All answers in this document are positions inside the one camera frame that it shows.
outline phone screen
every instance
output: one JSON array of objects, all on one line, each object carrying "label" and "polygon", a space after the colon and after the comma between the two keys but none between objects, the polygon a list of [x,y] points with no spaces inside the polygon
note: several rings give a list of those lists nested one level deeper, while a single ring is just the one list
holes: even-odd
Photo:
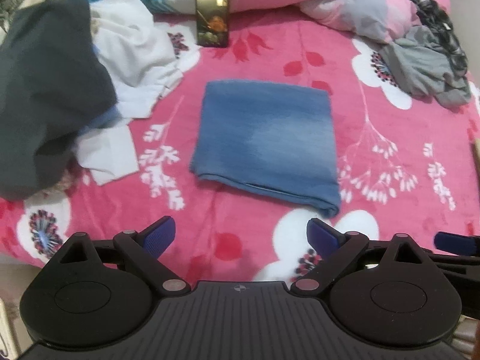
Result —
[{"label": "phone screen", "polygon": [[229,1],[195,0],[198,45],[204,47],[229,46]]}]

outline crumpled clothing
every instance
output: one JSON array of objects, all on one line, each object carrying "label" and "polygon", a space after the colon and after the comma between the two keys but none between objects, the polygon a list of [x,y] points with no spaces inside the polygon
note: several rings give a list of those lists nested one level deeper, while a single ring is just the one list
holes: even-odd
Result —
[{"label": "crumpled clothing", "polygon": [[118,102],[82,131],[75,154],[97,185],[103,185],[138,172],[128,123],[150,117],[183,73],[168,32],[155,26],[140,0],[102,0],[91,11],[95,52],[111,76]]},{"label": "crumpled clothing", "polygon": [[450,59],[452,70],[457,77],[463,77],[468,70],[465,51],[453,31],[453,23],[435,0],[411,0],[417,6],[417,15],[421,23],[428,27],[436,38],[436,43],[443,47],[443,52]]},{"label": "crumpled clothing", "polygon": [[405,38],[379,51],[399,88],[414,97],[433,95],[445,108],[470,101],[468,81],[452,70],[449,55],[426,26],[416,26]]},{"label": "crumpled clothing", "polygon": [[116,96],[86,0],[18,10],[0,54],[0,196],[25,199],[61,179],[78,131]]}]

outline ridged black plate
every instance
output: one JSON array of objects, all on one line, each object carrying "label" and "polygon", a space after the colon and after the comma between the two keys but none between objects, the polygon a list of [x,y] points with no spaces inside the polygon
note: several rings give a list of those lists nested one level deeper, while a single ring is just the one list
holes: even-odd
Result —
[{"label": "ridged black plate", "polygon": [[341,330],[313,298],[281,282],[201,282],[195,291],[160,302],[150,320],[121,342],[87,352],[35,344],[22,360],[462,360],[441,342],[391,350]]}]

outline gray cloth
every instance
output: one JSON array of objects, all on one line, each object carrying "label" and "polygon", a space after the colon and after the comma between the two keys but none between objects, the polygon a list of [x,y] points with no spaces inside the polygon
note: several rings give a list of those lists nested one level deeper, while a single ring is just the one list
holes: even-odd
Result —
[{"label": "gray cloth", "polygon": [[24,199],[55,185],[78,130],[115,103],[87,0],[18,10],[0,46],[0,196]]},{"label": "gray cloth", "polygon": [[469,102],[470,87],[453,72],[445,52],[426,26],[412,27],[379,51],[400,89],[414,97],[433,95],[443,107],[455,108]]}]

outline pink bedsheet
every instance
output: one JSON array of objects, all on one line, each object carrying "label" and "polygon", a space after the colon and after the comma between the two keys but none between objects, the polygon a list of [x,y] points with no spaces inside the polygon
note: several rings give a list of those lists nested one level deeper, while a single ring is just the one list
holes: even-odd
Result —
[{"label": "pink bedsheet", "polygon": [[370,45],[293,7],[233,15],[231,47],[200,53],[151,119],[130,124],[139,173],[98,187],[81,171],[66,194],[1,201],[0,252],[41,266],[76,231],[108,239],[171,215],[177,237],[160,260],[189,282],[290,281],[297,268],[306,268],[299,265],[309,253],[306,222],[321,216],[199,182],[188,171],[205,85],[232,78],[329,92],[342,195],[340,214],[330,223],[338,230],[373,239],[406,232],[427,248],[437,231],[480,233],[470,150],[480,122],[473,84],[475,99],[458,112],[411,99]]}]

